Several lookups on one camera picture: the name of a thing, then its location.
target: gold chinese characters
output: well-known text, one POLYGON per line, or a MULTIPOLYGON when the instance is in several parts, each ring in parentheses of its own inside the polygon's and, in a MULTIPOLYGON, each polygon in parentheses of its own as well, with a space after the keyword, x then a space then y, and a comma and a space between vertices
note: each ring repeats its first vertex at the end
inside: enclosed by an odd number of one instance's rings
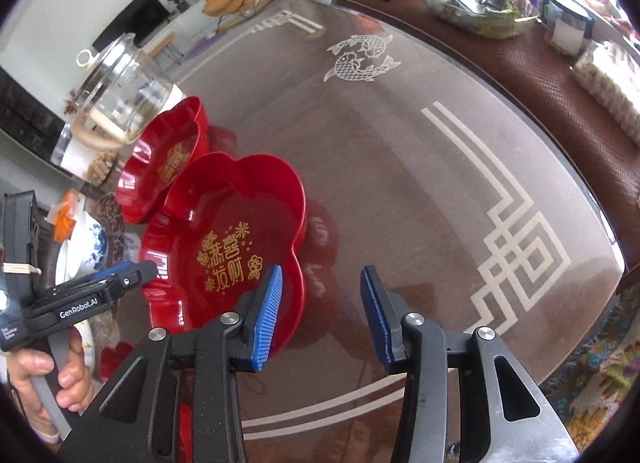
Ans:
POLYGON ((254 254, 246 264, 242 260, 242 250, 251 250, 252 242, 247 240, 249 233, 249 223, 240 221, 235 229, 232 226, 228 228, 222 240, 213 231, 204 237, 196 260, 209 275, 204 284, 206 291, 224 293, 225 289, 241 283, 244 281, 244 266, 247 280, 260 279, 262 258, 254 254))
POLYGON ((158 168, 158 176, 165 183, 171 183, 187 163, 191 151, 184 146, 184 142, 176 143, 166 154, 166 160, 158 168))

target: white geometric pattern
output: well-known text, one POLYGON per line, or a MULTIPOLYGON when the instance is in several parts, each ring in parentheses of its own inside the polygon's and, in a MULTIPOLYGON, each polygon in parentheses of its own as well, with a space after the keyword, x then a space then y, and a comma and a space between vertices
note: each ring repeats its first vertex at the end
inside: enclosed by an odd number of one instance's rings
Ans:
POLYGON ((487 325, 494 320, 493 314, 484 301, 485 297, 492 294, 505 317, 504 322, 495 327, 495 331, 498 334, 503 334, 518 321, 518 317, 500 284, 507 281, 524 310, 529 311, 551 289, 569 266, 571 260, 548 221, 539 210, 535 211, 533 200, 507 167, 452 112, 439 102, 433 105, 453 126, 457 127, 459 132, 462 132, 471 144, 480 150, 483 159, 447 123, 439 119, 429 109, 423 109, 422 113, 465 154, 500 196, 500 201, 487 212, 495 229, 484 238, 490 256, 478 266, 478 272, 485 284, 470 297, 480 314, 480 318, 475 324, 469 326, 466 332, 470 333, 476 327, 487 325), (497 170, 509 186, 505 186, 498 179, 494 170, 497 170), (514 203, 516 203, 516 208, 506 217, 501 217, 514 203), (526 219, 526 214, 532 212, 534 212, 532 217, 524 224, 520 224, 523 218, 526 219), (538 252, 542 257, 542 261, 535 268, 530 261, 534 252, 538 252), (528 282, 535 290, 530 296, 525 291, 521 279, 516 275, 518 268, 522 268, 527 275, 528 282))

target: round table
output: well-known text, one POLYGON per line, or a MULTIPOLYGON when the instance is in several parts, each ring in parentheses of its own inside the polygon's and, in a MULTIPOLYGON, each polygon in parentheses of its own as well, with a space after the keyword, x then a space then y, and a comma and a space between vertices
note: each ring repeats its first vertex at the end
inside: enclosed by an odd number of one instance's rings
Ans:
MULTIPOLYGON (((203 101, 214 148, 279 156, 306 192, 302 321, 261 373, 238 375, 251 462, 388 461, 402 375, 376 360, 365 265, 443 327, 495 329, 537 382, 616 289, 612 234, 555 146, 482 80, 375 19, 278 1, 178 83, 203 101)), ((148 331, 139 291, 118 323, 130 341, 148 331)), ((455 408, 453 388, 451 442, 455 408)))

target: flower-shaped red plate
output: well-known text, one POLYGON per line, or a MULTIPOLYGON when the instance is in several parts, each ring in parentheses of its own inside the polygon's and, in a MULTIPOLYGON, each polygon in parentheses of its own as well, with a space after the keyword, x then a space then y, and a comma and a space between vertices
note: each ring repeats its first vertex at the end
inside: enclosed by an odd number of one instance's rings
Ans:
POLYGON ((196 96, 185 98, 149 123, 116 188, 116 200, 127 223, 140 223, 161 207, 180 171, 209 151, 207 130, 207 115, 196 96))
POLYGON ((153 327, 199 328, 256 289, 261 271, 282 266, 283 288, 271 343, 275 353, 300 322, 305 300, 295 253, 306 233, 305 193, 280 158, 235 160, 211 152, 185 169, 142 238, 140 259, 158 265, 143 287, 153 327))

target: black lid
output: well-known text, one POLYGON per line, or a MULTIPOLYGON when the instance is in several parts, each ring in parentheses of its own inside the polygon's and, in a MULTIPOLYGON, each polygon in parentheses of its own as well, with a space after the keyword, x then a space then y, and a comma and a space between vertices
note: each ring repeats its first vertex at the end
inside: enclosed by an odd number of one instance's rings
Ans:
POLYGON ((591 17, 589 17, 589 12, 574 0, 551 0, 551 2, 562 8, 563 11, 569 11, 573 16, 580 20, 588 22, 591 19, 591 17))

